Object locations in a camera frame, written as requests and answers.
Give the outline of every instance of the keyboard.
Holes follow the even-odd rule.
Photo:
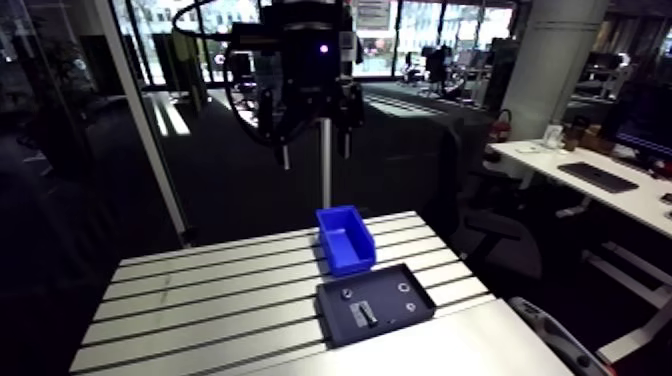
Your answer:
[[[637,189],[639,186],[633,182],[610,174],[588,163],[569,163],[560,165],[558,168],[579,179],[585,180],[597,187],[611,193],[621,193]]]

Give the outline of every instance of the white desk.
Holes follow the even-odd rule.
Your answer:
[[[330,278],[315,229],[300,230],[122,261],[71,372],[239,375],[308,357],[310,364],[324,362],[305,374],[312,376],[382,349],[372,359],[387,374],[408,375],[386,363],[408,352],[439,357],[434,364],[445,371],[433,373],[455,373],[455,363],[461,375],[570,375],[415,213],[365,223],[376,241],[375,268],[405,262],[438,306],[433,320],[327,351],[314,297],[316,285]],[[344,373],[370,375],[372,366],[357,362]]]
[[[516,151],[531,144],[536,145],[542,152],[531,154]],[[557,150],[545,149],[534,141],[507,142],[490,146],[499,153],[556,179],[672,238],[672,220],[664,216],[665,213],[672,210],[672,207],[660,201],[660,197],[665,193],[672,193],[672,183],[653,179],[642,172],[615,162],[611,158],[586,149],[577,148],[571,153],[562,153]],[[612,194],[558,169],[559,165],[577,162],[585,162],[601,168],[639,185],[639,188]]]
[[[558,180],[584,193],[587,197],[598,200],[672,238],[672,220],[664,216],[665,213],[672,210],[672,207],[660,201],[660,197],[665,193],[672,193],[671,182],[653,179],[643,172],[617,163],[606,156],[581,148],[577,148],[571,153],[565,153],[545,149],[539,146],[538,141],[517,141],[490,146],[499,153],[530,167],[531,172],[536,171]],[[520,153],[517,151],[529,146],[536,146],[540,152]],[[608,171],[638,184],[639,188],[613,194],[558,169],[559,165],[576,162],[585,162]],[[606,247],[668,287],[651,291],[613,265],[589,252],[585,253],[589,262],[659,309],[658,313],[646,325],[598,350],[598,355],[601,358],[613,363],[648,343],[672,319],[672,294],[670,294],[669,289],[672,285],[672,276],[613,243],[608,243]]]

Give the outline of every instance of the white column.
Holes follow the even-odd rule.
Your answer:
[[[502,108],[511,140],[541,138],[559,121],[597,37],[609,0],[534,0]]]

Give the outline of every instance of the chair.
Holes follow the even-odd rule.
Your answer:
[[[427,81],[429,87],[418,91],[418,95],[426,94],[429,97],[432,93],[442,96],[442,88],[446,80],[446,68],[443,65],[443,58],[439,59],[439,55],[431,55],[427,58],[427,65],[425,69],[429,72]]]
[[[252,75],[252,64],[250,56],[247,53],[237,53],[231,55],[231,74],[233,75],[233,88],[242,94],[242,99],[236,101],[234,105],[243,105],[247,110],[249,108],[248,102],[256,100],[255,93],[257,84]]]
[[[416,64],[413,64],[413,53],[412,52],[407,52],[406,53],[406,58],[405,58],[405,65],[401,69],[402,77],[401,80],[399,80],[399,84],[401,85],[409,85],[409,86],[418,86],[418,82],[420,81],[420,69],[418,69],[418,66]]]
[[[487,124],[467,126],[462,118],[446,128],[439,145],[437,190],[421,216],[470,267],[477,270],[497,250],[499,264],[539,278],[541,260],[530,231],[483,204],[488,191],[483,186],[513,190],[520,183],[483,167],[488,130]],[[470,180],[477,180],[481,188],[469,187]],[[511,242],[520,247],[510,247]],[[518,254],[507,253],[507,248]]]

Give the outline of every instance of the screw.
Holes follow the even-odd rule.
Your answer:
[[[341,297],[345,300],[352,298],[352,290],[350,289],[341,290]]]

